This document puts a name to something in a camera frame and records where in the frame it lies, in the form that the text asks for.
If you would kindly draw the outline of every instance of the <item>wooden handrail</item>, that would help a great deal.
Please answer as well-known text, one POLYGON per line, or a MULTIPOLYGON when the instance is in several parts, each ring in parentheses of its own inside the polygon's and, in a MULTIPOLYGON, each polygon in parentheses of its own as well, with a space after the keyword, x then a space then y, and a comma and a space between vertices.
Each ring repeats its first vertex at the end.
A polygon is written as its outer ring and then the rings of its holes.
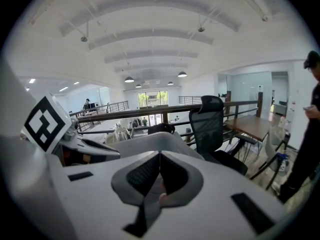
MULTIPOLYGON (((233 107, 233 106, 242 106, 242 105, 250 105, 250 104, 258 104, 257 100, 253 101, 230 101, 224 102, 225 107, 233 107)), ((192 109, 200 108, 201 104, 193 104, 193 105, 183 105, 183 106, 167 106, 167 107, 152 107, 148 109, 139 109, 139 110, 128 110, 121 112, 113 112, 113 113, 105 113, 105 114, 96 114, 96 115, 88 115, 78 117, 79 123, 87 123, 87 122, 95 122, 95 121, 105 121, 111 119, 122 119, 122 118, 134 118, 155 114, 168 114, 168 113, 177 113, 177 112, 185 112, 190 111, 192 109)))

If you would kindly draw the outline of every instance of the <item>hand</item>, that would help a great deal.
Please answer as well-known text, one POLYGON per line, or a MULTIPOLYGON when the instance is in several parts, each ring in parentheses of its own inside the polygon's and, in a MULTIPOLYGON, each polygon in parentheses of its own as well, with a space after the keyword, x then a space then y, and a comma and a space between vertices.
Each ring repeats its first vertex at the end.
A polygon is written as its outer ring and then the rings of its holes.
POLYGON ((305 111, 305 115, 309 119, 319 119, 320 120, 320 111, 315 105, 311 105, 308 110, 305 111))

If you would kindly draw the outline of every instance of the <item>tree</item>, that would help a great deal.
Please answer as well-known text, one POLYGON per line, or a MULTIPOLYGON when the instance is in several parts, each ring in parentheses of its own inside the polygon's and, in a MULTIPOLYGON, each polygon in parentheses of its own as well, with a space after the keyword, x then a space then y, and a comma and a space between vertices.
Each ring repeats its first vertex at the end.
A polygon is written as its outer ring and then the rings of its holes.
POLYGON ((147 106, 147 99, 149 98, 148 95, 146 95, 145 92, 138 93, 138 99, 139 99, 139 106, 140 107, 146 107, 147 106))
POLYGON ((167 91, 159 91, 156 99, 160 100, 160 96, 161 96, 161 105, 168 104, 168 92, 167 91))

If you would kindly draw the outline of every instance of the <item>gray molded part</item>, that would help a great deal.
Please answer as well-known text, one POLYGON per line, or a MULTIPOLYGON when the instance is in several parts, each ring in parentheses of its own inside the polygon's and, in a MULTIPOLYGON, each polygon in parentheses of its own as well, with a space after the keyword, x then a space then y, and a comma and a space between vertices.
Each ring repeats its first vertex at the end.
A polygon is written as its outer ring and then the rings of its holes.
POLYGON ((130 157, 147 151, 171 151, 204 160, 204 158, 186 145, 175 133, 156 132, 150 135, 128 139, 110 144, 120 152, 121 158, 130 157))
MULTIPOLYGON (((57 156, 43 154, 27 141, 1 138, 0 145, 1 170, 9 194, 45 235, 57 240, 137 239, 123 228, 135 221, 139 208, 120 200, 111 179, 118 170, 153 151, 62 167, 57 156), (68 178, 83 172, 93 175, 75 181, 68 178)), ((252 239, 255 231, 231 199, 238 193, 250 197, 275 223, 285 216, 278 200, 236 171, 181 153, 166 153, 197 168, 203 186, 187 205, 163 208, 144 240, 252 239)))
POLYGON ((83 138, 83 136, 76 134, 71 140, 61 139, 59 143, 71 150, 76 150, 81 154, 87 154, 91 156, 105 156, 105 161, 115 160, 120 158, 119 152, 105 144, 96 142, 91 139, 83 138), (88 145, 85 141, 96 143, 97 147, 88 145))
MULTIPOLYGON (((0 136, 0 168, 12 200, 30 222, 49 239, 78 239, 52 182, 47 155, 31 142, 19 137, 0 136)), ((51 156, 61 167, 57 156, 51 156)))

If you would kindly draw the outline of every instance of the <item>chair armrest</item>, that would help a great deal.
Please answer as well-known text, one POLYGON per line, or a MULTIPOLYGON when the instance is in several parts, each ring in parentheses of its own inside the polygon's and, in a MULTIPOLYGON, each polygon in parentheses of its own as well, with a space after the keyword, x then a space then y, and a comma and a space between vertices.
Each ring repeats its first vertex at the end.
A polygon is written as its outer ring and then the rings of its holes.
POLYGON ((255 145, 257 143, 257 141, 255 139, 249 138, 247 136, 243 136, 241 134, 236 134, 235 137, 238 138, 239 140, 243 140, 243 141, 248 142, 252 145, 255 145))

